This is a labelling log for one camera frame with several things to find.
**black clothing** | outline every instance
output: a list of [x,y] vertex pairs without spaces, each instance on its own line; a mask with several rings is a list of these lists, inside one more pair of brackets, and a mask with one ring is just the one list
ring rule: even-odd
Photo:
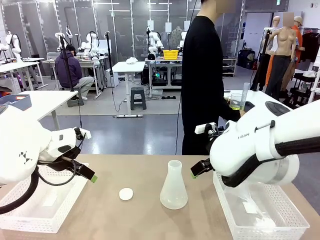
[[305,62],[307,59],[310,59],[314,63],[320,46],[319,34],[311,32],[302,35],[302,46],[305,48],[305,51],[301,51],[300,61]]
[[223,51],[214,23],[196,16],[183,46],[181,109],[184,130],[183,155],[208,155],[197,125],[215,122],[219,116],[237,121],[240,112],[232,110],[224,99]]
[[270,62],[271,56],[269,54],[264,54],[263,60],[261,57],[260,65],[258,70],[255,73],[253,83],[251,86],[251,90],[254,90],[255,85],[258,85],[259,83],[259,91],[262,91],[264,89],[264,86],[266,85],[266,76],[268,72],[268,66]]
[[265,94],[273,97],[275,100],[279,101],[282,79],[284,78],[290,62],[290,56],[275,55],[273,57],[272,70]]

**gray bin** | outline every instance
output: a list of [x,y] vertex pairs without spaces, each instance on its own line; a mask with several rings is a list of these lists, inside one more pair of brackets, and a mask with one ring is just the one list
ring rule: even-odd
[[11,102],[11,105],[14,106],[22,111],[27,110],[32,106],[30,95],[27,94],[17,94],[17,95],[7,95],[0,97],[0,107],[6,106],[5,103]]

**yellow bin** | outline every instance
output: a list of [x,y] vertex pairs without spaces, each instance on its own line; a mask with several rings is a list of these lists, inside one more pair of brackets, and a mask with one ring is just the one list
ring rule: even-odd
[[163,50],[164,60],[177,60],[178,50]]

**stool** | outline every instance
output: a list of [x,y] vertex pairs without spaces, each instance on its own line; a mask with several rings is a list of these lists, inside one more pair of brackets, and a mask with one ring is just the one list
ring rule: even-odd
[[[135,95],[140,95],[141,99],[135,99]],[[145,90],[143,87],[132,87],[131,88],[131,110],[134,110],[135,107],[142,107],[143,110],[147,109],[146,105],[146,97],[145,97]]]
[[79,99],[69,99],[66,101],[66,104],[68,105],[68,108],[72,108],[74,106],[83,106],[85,105],[84,100],[82,99],[80,88],[73,88],[75,91],[78,91],[77,96]]

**erlenmeyer flask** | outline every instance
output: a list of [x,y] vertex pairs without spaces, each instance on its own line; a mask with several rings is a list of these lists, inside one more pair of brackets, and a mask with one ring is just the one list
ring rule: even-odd
[[182,163],[178,160],[168,162],[168,173],[160,193],[160,202],[172,210],[181,209],[188,202],[187,190],[182,178]]

